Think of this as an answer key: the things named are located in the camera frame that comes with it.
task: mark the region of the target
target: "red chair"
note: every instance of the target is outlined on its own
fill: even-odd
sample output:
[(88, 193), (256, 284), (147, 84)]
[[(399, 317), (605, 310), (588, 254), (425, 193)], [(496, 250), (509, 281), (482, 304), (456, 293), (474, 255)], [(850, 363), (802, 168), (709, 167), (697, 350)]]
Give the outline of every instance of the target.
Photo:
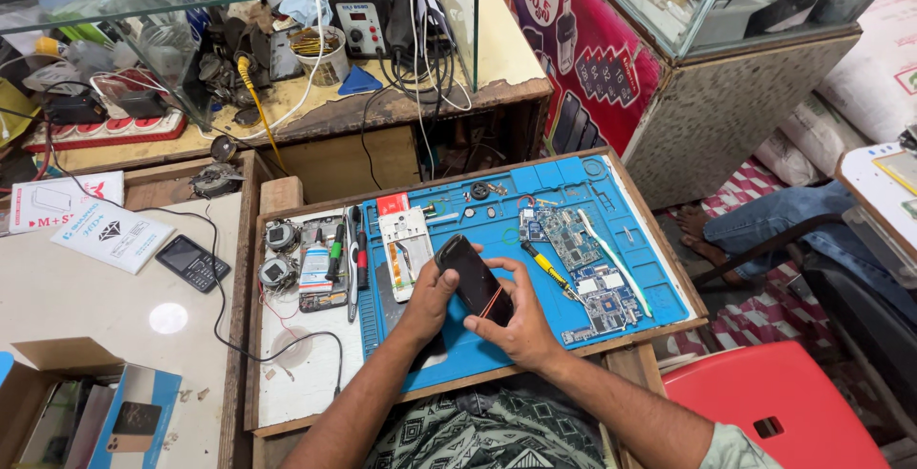
[(785, 469), (888, 467), (850, 405), (794, 341), (703, 358), (662, 383), (669, 399), (738, 426)]

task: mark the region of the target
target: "advertisement banner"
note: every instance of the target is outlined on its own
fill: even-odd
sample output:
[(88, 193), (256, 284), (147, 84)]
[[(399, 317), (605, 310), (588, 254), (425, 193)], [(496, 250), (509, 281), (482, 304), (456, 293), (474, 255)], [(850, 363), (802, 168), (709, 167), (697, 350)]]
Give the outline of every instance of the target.
[(554, 85), (543, 155), (624, 153), (659, 84), (659, 61), (602, 0), (503, 0)]

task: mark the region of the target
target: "man's right hand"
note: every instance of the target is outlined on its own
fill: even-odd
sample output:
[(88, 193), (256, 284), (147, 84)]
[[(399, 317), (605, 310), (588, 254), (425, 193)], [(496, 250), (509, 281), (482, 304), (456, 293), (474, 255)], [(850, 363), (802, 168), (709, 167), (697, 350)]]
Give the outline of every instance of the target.
[(559, 358), (569, 356), (547, 325), (525, 265), (509, 258), (485, 259), (484, 263), (512, 272), (513, 281), (498, 278), (512, 299), (512, 318), (501, 328), (492, 320), (468, 315), (465, 328), (497, 344), (517, 365), (535, 373), (543, 373)]

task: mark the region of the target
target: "hand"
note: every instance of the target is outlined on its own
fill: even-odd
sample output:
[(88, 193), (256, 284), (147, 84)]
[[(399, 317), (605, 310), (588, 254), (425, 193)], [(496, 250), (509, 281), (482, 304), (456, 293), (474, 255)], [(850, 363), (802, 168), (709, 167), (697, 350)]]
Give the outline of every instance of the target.
[(465, 317), (465, 328), (497, 344), (521, 368), (536, 373), (543, 373), (558, 357), (568, 356), (567, 350), (557, 343), (547, 325), (525, 265), (509, 258), (492, 258), (484, 262), (492, 269), (503, 268), (512, 272), (513, 281), (497, 278), (512, 299), (512, 318), (505, 328), (501, 328), (492, 320), (468, 315)]
[[(484, 247), (477, 243), (472, 243), (471, 246), (477, 252), (484, 250)], [(430, 343), (446, 320), (446, 304), (458, 286), (458, 272), (448, 269), (440, 274), (436, 262), (426, 262), (420, 269), (411, 300), (408, 301), (393, 333), (398, 332), (399, 335), (416, 341), (418, 349)]]

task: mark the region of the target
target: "yellow cable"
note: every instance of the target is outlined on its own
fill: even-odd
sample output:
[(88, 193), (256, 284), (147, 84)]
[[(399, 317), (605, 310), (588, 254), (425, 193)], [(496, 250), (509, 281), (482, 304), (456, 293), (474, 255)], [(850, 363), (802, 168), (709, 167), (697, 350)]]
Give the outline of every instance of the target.
[(248, 66), (251, 63), (248, 61), (248, 57), (242, 55), (238, 58), (238, 74), (242, 76), (242, 82), (245, 83), (245, 87), (251, 92), (251, 97), (255, 99), (255, 106), (258, 107), (258, 114), (261, 116), (261, 123), (264, 124), (264, 130), (268, 132), (268, 139), (270, 140), (270, 146), (274, 147), (274, 153), (277, 154), (277, 160), (281, 163), (281, 168), (286, 171), (286, 166), (283, 165), (283, 158), (281, 158), (281, 151), (277, 149), (277, 143), (274, 142), (274, 135), (270, 133), (270, 127), (268, 127), (268, 118), (264, 117), (264, 110), (261, 109), (261, 102), (258, 100), (258, 95), (255, 93), (255, 85), (251, 83), (251, 77), (248, 76)]

